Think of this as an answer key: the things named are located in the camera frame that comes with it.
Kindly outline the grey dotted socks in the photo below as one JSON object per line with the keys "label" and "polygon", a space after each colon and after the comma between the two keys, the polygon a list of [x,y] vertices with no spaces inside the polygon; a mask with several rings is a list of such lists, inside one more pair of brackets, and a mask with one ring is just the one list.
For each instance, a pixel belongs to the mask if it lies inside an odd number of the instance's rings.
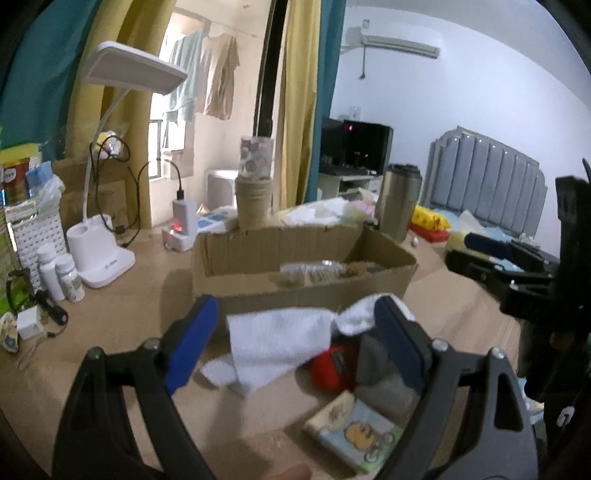
{"label": "grey dotted socks", "polygon": [[408,387],[376,330],[363,334],[356,367],[355,395],[387,418],[406,422],[418,402]]}

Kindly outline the white waffle towel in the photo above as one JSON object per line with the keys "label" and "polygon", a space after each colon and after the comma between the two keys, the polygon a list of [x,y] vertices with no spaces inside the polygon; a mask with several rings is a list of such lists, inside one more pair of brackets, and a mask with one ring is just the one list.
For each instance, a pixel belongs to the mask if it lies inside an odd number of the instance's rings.
{"label": "white waffle towel", "polygon": [[230,352],[200,368],[209,383],[243,397],[328,351],[332,338],[353,337],[376,326],[373,294],[342,312],[290,307],[228,317]]}

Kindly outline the red soft plush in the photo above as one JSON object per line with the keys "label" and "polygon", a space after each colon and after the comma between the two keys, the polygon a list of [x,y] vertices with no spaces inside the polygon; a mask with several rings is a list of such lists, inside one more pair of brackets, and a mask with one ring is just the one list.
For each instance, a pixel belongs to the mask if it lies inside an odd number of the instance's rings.
{"label": "red soft plush", "polygon": [[352,343],[335,345],[311,360],[311,380],[315,387],[331,395],[356,388],[359,346]]}

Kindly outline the red flat box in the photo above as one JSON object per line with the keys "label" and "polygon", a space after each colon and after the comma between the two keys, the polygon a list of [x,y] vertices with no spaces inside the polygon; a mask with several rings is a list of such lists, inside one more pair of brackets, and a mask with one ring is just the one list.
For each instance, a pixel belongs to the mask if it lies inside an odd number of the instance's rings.
{"label": "red flat box", "polygon": [[429,230],[414,223],[410,224],[410,230],[429,243],[447,242],[450,237],[450,232],[448,230]]}

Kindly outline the grey padded headboard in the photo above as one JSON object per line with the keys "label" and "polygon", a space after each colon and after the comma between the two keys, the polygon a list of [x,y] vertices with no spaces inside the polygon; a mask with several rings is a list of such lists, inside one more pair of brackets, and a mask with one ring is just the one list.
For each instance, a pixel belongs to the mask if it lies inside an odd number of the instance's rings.
{"label": "grey padded headboard", "polygon": [[469,211],[509,235],[533,237],[547,191],[537,161],[459,126],[433,142],[420,203],[456,214]]}

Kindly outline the cartoon print cloth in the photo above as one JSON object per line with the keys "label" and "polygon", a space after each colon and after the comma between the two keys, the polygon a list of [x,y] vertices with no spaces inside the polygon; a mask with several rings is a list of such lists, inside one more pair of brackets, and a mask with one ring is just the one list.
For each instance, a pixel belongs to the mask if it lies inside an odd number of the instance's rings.
{"label": "cartoon print cloth", "polygon": [[308,419],[304,431],[362,474],[380,470],[403,434],[401,427],[349,391]]}

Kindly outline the white power strip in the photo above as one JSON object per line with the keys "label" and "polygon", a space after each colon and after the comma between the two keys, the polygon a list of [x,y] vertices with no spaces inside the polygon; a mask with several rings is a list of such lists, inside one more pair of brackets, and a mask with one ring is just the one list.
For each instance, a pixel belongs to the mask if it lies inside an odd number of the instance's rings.
{"label": "white power strip", "polygon": [[200,234],[223,234],[238,228],[238,211],[231,207],[222,207],[214,211],[197,214],[197,232],[192,236],[178,234],[172,229],[172,223],[161,230],[163,246],[179,253],[190,250]]}

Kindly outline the brown cardboard box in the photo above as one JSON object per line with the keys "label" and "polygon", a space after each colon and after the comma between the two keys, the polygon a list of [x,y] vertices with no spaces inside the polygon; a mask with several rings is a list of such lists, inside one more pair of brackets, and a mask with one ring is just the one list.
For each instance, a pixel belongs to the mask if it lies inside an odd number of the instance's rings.
{"label": "brown cardboard box", "polygon": [[405,295],[415,257],[363,225],[266,227],[197,236],[192,286],[221,314],[290,307],[342,311],[373,294]]}

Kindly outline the white desk lamp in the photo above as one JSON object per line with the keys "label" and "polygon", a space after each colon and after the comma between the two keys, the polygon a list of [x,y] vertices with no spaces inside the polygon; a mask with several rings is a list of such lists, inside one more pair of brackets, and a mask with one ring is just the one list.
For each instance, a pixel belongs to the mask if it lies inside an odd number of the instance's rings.
{"label": "white desk lamp", "polygon": [[106,188],[133,175],[131,150],[123,138],[122,126],[108,119],[119,102],[131,91],[166,95],[186,79],[181,68],[143,50],[103,41],[89,54],[81,69],[81,80],[90,85],[112,87],[118,92],[102,115],[88,144],[82,185],[81,220],[66,231],[69,253],[83,284],[100,289],[127,273],[135,254],[126,245],[141,230],[140,216],[124,224],[113,218],[115,205],[106,205]]}

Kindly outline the white pill bottle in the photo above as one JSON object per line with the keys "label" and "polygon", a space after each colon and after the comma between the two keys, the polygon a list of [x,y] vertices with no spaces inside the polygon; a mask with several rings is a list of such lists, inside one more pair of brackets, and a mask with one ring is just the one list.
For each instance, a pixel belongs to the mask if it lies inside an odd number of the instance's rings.
{"label": "white pill bottle", "polygon": [[66,253],[58,256],[55,271],[65,297],[72,303],[82,301],[85,298],[85,289],[72,255]]}
{"label": "white pill bottle", "polygon": [[56,272],[57,253],[52,243],[44,243],[37,249],[38,270],[44,289],[50,298],[55,301],[65,299],[64,292]]}

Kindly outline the white charger adapter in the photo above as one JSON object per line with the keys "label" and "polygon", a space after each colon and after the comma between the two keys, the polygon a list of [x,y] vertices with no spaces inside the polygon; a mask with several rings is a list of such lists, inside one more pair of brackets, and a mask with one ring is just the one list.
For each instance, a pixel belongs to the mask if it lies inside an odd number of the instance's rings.
{"label": "white charger adapter", "polygon": [[191,198],[172,202],[172,229],[178,234],[192,236],[197,232],[197,204]]}

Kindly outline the plastic bag of cloths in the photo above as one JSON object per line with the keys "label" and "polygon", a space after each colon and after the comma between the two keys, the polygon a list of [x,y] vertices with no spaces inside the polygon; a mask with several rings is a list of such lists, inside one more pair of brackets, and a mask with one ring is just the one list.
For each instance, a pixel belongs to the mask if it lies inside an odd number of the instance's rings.
{"label": "plastic bag of cloths", "polygon": [[332,226],[365,223],[374,218],[375,203],[342,197],[302,204],[276,213],[284,226]]}

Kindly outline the stainless steel tumbler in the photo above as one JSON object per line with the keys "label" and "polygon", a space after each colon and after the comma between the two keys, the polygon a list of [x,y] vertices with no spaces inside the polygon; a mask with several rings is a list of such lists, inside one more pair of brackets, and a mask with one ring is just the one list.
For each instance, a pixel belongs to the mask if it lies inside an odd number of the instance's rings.
{"label": "stainless steel tumbler", "polygon": [[376,218],[379,230],[397,243],[403,242],[407,236],[422,182],[417,165],[390,164],[385,172]]}

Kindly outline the small black flashlight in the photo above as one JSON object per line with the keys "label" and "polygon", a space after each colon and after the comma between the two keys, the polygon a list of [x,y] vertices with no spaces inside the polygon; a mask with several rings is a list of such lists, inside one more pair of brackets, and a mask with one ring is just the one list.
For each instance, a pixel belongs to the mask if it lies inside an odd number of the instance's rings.
{"label": "small black flashlight", "polygon": [[58,305],[46,291],[36,291],[33,294],[33,300],[58,326],[67,325],[69,319],[68,313],[60,305]]}

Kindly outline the stack of brown paper cups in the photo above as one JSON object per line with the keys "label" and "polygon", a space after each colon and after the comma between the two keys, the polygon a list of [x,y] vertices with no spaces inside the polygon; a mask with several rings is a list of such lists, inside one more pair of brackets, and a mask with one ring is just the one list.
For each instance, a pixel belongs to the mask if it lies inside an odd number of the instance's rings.
{"label": "stack of brown paper cups", "polygon": [[272,180],[238,176],[235,179],[235,197],[238,205],[238,225],[242,231],[266,225],[273,198]]}

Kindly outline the small white cube adapter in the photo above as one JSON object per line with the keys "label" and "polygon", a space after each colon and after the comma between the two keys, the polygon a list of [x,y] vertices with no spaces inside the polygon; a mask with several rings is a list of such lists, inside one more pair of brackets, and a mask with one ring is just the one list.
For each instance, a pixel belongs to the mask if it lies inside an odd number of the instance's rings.
{"label": "small white cube adapter", "polygon": [[44,332],[41,311],[38,306],[22,310],[17,316],[17,332],[22,340],[40,336]]}

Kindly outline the white tv stand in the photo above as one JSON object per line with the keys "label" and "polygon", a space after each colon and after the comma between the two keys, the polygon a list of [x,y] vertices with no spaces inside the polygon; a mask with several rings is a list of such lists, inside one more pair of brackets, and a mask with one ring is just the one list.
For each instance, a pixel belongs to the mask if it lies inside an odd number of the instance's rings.
{"label": "white tv stand", "polygon": [[377,195],[380,193],[382,181],[382,175],[335,176],[321,173],[318,175],[317,199],[324,200],[346,195],[359,188]]}

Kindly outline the green snack bag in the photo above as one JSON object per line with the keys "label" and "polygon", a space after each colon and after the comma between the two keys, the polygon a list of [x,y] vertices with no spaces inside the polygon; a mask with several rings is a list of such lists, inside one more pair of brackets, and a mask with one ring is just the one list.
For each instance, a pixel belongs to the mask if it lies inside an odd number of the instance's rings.
{"label": "green snack bag", "polygon": [[10,238],[10,229],[1,207],[1,315],[17,315],[31,305],[33,292],[29,270],[23,269],[17,259]]}

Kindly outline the white perforated basket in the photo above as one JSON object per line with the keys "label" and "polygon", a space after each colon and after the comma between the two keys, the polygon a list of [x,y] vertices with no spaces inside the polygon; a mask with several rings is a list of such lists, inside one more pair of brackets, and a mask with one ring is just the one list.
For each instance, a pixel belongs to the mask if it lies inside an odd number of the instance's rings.
{"label": "white perforated basket", "polygon": [[58,211],[35,215],[11,225],[16,254],[23,269],[28,269],[35,290],[42,287],[37,250],[52,243],[57,255],[67,252],[65,235]]}

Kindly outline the patterned clear cup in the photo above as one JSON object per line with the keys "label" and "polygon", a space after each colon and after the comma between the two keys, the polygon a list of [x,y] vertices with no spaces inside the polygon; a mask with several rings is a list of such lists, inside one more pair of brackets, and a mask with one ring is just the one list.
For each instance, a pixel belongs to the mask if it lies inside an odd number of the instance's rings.
{"label": "patterned clear cup", "polygon": [[251,180],[266,180],[273,173],[274,142],[269,137],[242,136],[238,175]]}

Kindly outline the black computer monitor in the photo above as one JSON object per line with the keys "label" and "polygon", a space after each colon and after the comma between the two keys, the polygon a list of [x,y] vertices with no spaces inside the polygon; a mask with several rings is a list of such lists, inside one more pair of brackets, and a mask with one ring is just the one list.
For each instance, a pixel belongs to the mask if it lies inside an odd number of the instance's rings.
{"label": "black computer monitor", "polygon": [[355,120],[322,120],[320,172],[334,176],[382,175],[389,162],[392,127]]}

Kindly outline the red lidded can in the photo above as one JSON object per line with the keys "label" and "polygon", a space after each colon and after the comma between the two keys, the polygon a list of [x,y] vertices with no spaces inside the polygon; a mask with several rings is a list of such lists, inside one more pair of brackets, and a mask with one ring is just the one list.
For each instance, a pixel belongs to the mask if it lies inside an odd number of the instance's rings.
{"label": "red lidded can", "polygon": [[16,205],[29,198],[26,173],[29,170],[29,159],[11,160],[3,164],[3,189],[5,203]]}

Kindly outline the yellow curtain right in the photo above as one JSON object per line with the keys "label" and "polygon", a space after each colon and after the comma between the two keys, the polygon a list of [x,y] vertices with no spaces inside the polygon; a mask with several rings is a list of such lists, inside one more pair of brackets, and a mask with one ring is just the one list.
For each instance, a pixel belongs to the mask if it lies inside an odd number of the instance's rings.
{"label": "yellow curtain right", "polygon": [[322,3],[290,1],[280,91],[280,208],[304,202],[314,147]]}

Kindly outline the yellow curtain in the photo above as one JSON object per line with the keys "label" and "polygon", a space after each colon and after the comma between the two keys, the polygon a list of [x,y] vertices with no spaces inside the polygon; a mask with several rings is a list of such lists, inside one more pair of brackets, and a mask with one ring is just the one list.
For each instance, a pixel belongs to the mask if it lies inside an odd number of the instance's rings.
{"label": "yellow curtain", "polygon": [[[81,58],[85,59],[99,43],[106,40],[157,55],[174,6],[174,0],[101,1]],[[65,154],[68,158],[87,153],[98,122],[117,92],[112,87],[86,84],[80,76],[76,77],[66,124]],[[124,140],[131,150],[130,168],[135,174],[147,161],[151,98],[149,92],[131,91],[108,119],[110,124],[128,127]]]}
{"label": "yellow curtain", "polygon": [[280,208],[304,202],[314,147],[322,3],[290,1],[280,91]]}

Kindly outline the white air conditioner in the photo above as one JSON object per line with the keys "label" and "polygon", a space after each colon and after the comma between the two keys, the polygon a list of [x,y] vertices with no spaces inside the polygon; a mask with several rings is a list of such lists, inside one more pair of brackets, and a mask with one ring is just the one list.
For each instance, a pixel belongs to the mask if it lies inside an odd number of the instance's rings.
{"label": "white air conditioner", "polygon": [[341,46],[341,52],[349,52],[356,48],[392,50],[432,59],[438,59],[441,54],[441,48],[435,45],[397,37],[370,35],[363,33],[361,27],[351,27],[346,30],[345,43]]}

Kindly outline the hanging beige shirt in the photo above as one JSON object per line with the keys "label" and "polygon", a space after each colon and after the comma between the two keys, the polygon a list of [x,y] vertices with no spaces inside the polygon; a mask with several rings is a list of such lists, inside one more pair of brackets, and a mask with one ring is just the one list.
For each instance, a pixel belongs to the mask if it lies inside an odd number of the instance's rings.
{"label": "hanging beige shirt", "polygon": [[205,37],[197,77],[195,112],[218,120],[231,118],[235,94],[235,69],[239,66],[238,43],[228,33]]}

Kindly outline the teal curtain left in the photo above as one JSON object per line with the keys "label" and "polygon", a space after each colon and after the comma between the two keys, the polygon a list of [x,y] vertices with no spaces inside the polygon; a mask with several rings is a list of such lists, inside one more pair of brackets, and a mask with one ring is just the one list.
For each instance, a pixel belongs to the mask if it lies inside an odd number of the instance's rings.
{"label": "teal curtain left", "polygon": [[70,98],[98,1],[51,1],[27,29],[1,94],[2,146],[60,157]]}

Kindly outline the teal curtain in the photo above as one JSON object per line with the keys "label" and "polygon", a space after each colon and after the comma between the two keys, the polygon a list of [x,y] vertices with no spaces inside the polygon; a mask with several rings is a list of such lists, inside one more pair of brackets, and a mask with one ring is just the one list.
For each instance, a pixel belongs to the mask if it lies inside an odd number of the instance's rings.
{"label": "teal curtain", "polygon": [[60,157],[70,98],[98,1],[51,1],[27,29],[1,94],[2,146]]}
{"label": "teal curtain", "polygon": [[320,175],[322,120],[329,117],[335,78],[338,73],[341,52],[342,25],[346,12],[345,0],[322,0],[320,32],[318,33],[317,97],[315,98],[314,135],[312,136],[311,163],[308,171],[307,191],[304,202],[314,202],[318,195]]}

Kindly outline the hanging blue shirt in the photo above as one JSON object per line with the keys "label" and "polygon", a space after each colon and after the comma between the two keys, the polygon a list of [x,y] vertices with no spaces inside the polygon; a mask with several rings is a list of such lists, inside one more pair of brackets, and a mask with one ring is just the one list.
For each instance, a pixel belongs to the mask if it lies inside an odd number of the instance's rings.
{"label": "hanging blue shirt", "polygon": [[185,71],[186,79],[169,94],[169,105],[165,114],[165,119],[169,122],[191,122],[193,119],[203,39],[204,33],[197,31],[174,43],[170,62]]}

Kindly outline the teal curtain right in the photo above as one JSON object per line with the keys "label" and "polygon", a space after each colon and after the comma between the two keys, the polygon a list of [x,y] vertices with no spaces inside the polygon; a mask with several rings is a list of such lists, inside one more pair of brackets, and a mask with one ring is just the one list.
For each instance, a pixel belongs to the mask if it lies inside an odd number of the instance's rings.
{"label": "teal curtain right", "polygon": [[308,171],[307,191],[304,202],[314,202],[318,195],[320,175],[322,120],[329,117],[335,78],[338,73],[341,52],[342,25],[346,12],[345,0],[322,0],[320,32],[318,33],[317,97],[315,98],[314,135],[312,136],[311,163]]}

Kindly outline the yellow curtain left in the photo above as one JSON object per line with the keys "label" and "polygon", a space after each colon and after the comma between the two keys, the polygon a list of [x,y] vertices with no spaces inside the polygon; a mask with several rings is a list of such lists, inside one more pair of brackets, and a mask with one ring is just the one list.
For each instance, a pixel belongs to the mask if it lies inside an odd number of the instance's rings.
{"label": "yellow curtain left", "polygon": [[[81,58],[85,59],[99,43],[106,40],[157,55],[174,6],[174,0],[101,1]],[[66,124],[65,154],[68,158],[87,153],[98,122],[117,92],[112,87],[86,84],[80,76],[76,77]],[[131,91],[108,119],[110,124],[128,127],[124,140],[131,150],[130,168],[135,174],[147,161],[151,98],[149,92]]]}

